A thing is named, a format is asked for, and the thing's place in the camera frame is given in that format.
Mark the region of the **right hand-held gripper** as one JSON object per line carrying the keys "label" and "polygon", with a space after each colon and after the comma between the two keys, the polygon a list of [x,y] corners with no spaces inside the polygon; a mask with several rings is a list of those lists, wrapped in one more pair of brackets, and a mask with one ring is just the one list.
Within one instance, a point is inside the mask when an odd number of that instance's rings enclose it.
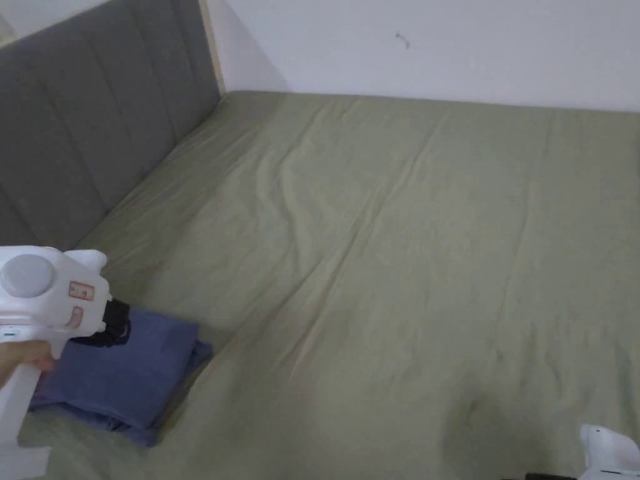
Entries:
{"label": "right hand-held gripper", "polygon": [[586,468],[580,479],[639,479],[639,447],[603,426],[580,428]]}

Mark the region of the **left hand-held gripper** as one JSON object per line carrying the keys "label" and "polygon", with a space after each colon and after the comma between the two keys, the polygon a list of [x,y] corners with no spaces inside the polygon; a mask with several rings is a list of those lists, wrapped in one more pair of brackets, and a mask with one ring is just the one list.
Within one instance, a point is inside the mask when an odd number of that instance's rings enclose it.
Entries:
{"label": "left hand-held gripper", "polygon": [[[1,343],[47,341],[54,358],[66,343],[111,348],[128,343],[130,307],[115,299],[101,271],[98,250],[1,248]],[[41,377],[22,365],[1,388],[1,477],[30,479],[46,473],[49,447],[21,447],[18,435]]]}

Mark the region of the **person's left hand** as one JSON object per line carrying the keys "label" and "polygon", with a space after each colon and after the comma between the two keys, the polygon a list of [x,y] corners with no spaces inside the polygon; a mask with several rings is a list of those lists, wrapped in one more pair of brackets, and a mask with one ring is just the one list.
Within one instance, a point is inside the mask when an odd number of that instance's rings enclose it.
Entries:
{"label": "person's left hand", "polygon": [[51,371],[55,366],[51,346],[42,340],[1,343],[0,361],[1,388],[19,366],[33,366],[40,371]]}

